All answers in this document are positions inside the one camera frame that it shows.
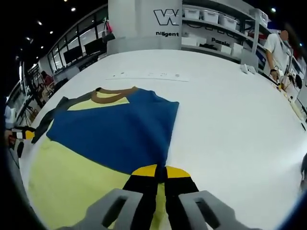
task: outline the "white t-shirt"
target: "white t-shirt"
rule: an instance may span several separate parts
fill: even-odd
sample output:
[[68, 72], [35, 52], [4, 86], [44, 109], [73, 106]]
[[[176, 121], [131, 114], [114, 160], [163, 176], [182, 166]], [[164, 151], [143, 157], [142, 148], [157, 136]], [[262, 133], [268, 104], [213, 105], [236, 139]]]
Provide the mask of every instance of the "white t-shirt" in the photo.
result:
[[[269, 50], [273, 55], [273, 65], [278, 66], [284, 75], [289, 61], [290, 49], [282, 42], [279, 34], [270, 34], [264, 44], [264, 48]], [[266, 61], [263, 72], [269, 76], [271, 68]]]

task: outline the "white table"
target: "white table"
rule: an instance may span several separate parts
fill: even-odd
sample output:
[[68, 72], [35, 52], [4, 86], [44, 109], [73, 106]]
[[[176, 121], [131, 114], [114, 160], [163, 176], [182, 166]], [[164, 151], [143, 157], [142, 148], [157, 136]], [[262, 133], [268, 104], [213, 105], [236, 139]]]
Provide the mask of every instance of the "white table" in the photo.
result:
[[[154, 79], [106, 80], [124, 73], [180, 74], [188, 82]], [[200, 190], [208, 190], [236, 211], [251, 228], [271, 230], [299, 198], [300, 162], [307, 133], [287, 99], [261, 75], [205, 54], [144, 50], [108, 56], [66, 83], [33, 122], [63, 96], [75, 98], [97, 87], [137, 86], [180, 102], [167, 165], [186, 170]], [[25, 187], [45, 135], [20, 159]], [[170, 229], [165, 222], [161, 229]]]

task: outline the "black ceiling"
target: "black ceiling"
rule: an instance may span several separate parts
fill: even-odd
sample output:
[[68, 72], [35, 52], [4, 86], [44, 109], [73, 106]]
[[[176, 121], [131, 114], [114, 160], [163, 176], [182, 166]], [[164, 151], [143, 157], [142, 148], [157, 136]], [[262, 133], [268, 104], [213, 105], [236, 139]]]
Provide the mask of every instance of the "black ceiling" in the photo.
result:
[[[306, 26], [305, 14], [307, 10], [300, 7], [300, 2], [292, 0], [245, 0], [256, 8], [266, 12], [270, 19], [282, 25], [289, 22], [302, 41], [306, 41], [306, 32], [303, 30]], [[26, 0], [26, 1], [6, 1], [6, 8], [2, 8], [6, 16], [5, 25], [1, 32], [4, 35], [5, 48], [9, 50], [8, 58], [11, 60], [9, 65], [11, 74], [6, 74], [8, 84], [16, 83], [18, 73], [16, 69], [16, 56], [24, 60], [28, 65], [37, 62], [36, 57], [41, 58], [51, 49], [56, 41], [78, 20], [107, 3], [107, 0]], [[277, 12], [271, 13], [271, 7], [275, 7]], [[30, 43], [26, 37], [33, 39]]]

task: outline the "computer monitor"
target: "computer monitor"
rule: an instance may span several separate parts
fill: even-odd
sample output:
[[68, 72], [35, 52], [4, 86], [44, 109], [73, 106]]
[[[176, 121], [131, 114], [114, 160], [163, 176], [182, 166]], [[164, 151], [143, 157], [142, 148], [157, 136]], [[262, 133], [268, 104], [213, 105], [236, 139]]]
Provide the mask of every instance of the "computer monitor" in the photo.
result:
[[96, 53], [98, 51], [106, 51], [106, 44], [103, 43], [102, 38], [98, 38], [86, 44], [84, 47], [87, 55]]
[[68, 50], [67, 52], [64, 53], [64, 58], [66, 61], [66, 64], [69, 64], [70, 62], [76, 60], [79, 57], [82, 57], [83, 53], [82, 53], [82, 48], [81, 46], [77, 46], [75, 48], [72, 48], [70, 50]]

